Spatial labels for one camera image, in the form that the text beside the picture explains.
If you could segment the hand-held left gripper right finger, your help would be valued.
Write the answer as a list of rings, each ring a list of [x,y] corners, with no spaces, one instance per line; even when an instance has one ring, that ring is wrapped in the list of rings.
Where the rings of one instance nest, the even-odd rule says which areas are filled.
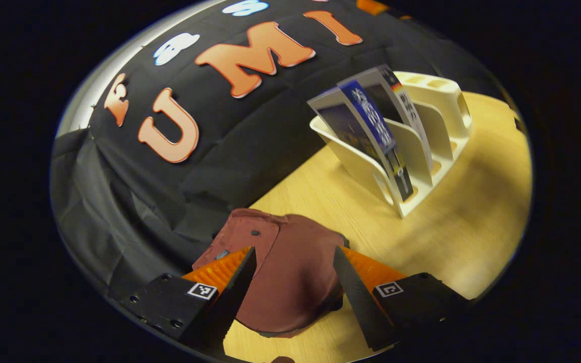
[[[452,320],[472,303],[430,273],[407,276],[349,248],[335,248],[333,267],[373,351]]]

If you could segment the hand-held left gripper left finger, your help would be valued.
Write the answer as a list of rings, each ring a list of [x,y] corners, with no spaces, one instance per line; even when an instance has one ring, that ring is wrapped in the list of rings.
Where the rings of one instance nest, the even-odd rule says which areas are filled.
[[[227,359],[223,341],[256,271],[253,246],[185,274],[163,273],[125,295],[121,306],[145,328],[213,359]]]

